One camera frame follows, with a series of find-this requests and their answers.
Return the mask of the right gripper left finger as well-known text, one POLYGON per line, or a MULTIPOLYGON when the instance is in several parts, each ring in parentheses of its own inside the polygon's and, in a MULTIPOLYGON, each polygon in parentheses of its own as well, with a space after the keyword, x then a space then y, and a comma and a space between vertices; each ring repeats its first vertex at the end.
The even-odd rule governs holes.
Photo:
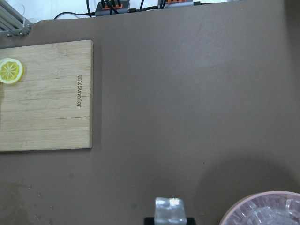
POLYGON ((143 220, 143 225, 155 225, 154 217, 145 217, 143 220))

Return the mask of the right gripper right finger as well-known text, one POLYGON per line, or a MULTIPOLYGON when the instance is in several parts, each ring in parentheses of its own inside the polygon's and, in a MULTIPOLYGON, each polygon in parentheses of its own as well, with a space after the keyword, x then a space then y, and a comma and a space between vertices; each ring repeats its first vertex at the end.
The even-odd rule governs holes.
POLYGON ((196 225, 196 220, 193 217, 187 217, 186 225, 196 225))

